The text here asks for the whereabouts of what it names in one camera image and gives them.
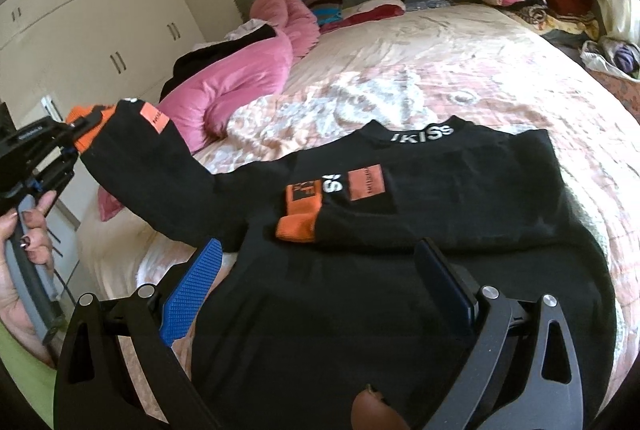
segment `textured blue pad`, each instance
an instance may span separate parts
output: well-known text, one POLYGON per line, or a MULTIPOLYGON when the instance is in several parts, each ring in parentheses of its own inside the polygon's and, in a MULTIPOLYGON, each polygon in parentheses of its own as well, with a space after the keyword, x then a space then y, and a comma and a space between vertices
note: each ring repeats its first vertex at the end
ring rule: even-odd
POLYGON ((222 267, 222 245, 212 239, 196 257, 162 307, 160 337, 168 347, 187 336, 209 288, 222 267))

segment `silver screw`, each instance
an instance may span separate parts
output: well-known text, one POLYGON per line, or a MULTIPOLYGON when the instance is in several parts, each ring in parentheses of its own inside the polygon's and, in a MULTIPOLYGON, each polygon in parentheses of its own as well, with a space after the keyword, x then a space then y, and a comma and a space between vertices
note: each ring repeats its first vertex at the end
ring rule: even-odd
POLYGON ((82 295, 78 300, 78 303, 83 307, 87 307, 93 301, 94 301, 94 296, 91 293, 84 293, 84 295, 82 295))
POLYGON ((152 284, 145 284, 140 289, 138 289, 138 296, 140 298, 149 298, 155 292, 156 292, 155 286, 153 286, 152 284))
POLYGON ((486 285, 482 288, 482 295, 490 298, 491 300, 495 300, 496 298, 498 298, 500 293, 498 293, 498 290, 494 286, 486 285))
POLYGON ((542 301, 547 304, 549 307, 556 307, 558 305, 558 300, 553 295, 545 295, 542 297, 542 301))

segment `striped pillow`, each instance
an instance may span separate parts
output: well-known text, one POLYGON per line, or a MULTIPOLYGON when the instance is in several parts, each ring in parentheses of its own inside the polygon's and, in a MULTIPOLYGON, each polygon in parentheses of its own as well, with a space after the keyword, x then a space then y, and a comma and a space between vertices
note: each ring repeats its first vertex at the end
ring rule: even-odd
POLYGON ((302 0, 318 18, 318 25, 342 20, 342 0, 302 0))

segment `mattress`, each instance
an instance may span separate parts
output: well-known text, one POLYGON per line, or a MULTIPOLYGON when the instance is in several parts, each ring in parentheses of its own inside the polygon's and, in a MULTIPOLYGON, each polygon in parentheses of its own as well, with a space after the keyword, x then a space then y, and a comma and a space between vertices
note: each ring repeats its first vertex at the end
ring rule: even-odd
MULTIPOLYGON (((640 323, 640 125, 588 73, 504 14, 481 5, 410 12, 322 36, 280 96, 231 117, 228 137, 196 155, 232 171, 316 147, 378 120, 420 129, 457 115, 511 133, 548 129, 581 222, 602 247, 618 328, 606 400, 638 355, 640 323)), ((108 298, 157 283, 193 248, 168 240, 124 210, 106 223, 97 205, 78 231, 80 258, 108 298)), ((220 283, 235 261, 225 255, 220 283)), ((174 351, 190 373, 190 334, 174 351)), ((162 417, 130 342, 127 364, 145 409, 162 417)))

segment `green sleeve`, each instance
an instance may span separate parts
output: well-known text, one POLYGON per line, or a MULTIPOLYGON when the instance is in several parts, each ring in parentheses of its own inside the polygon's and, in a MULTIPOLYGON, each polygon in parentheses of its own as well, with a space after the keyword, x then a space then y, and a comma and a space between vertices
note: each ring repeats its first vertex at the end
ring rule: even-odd
POLYGON ((40 418, 53 428, 53 391, 56 372, 34 358, 0 322, 0 358, 22 395, 40 418))

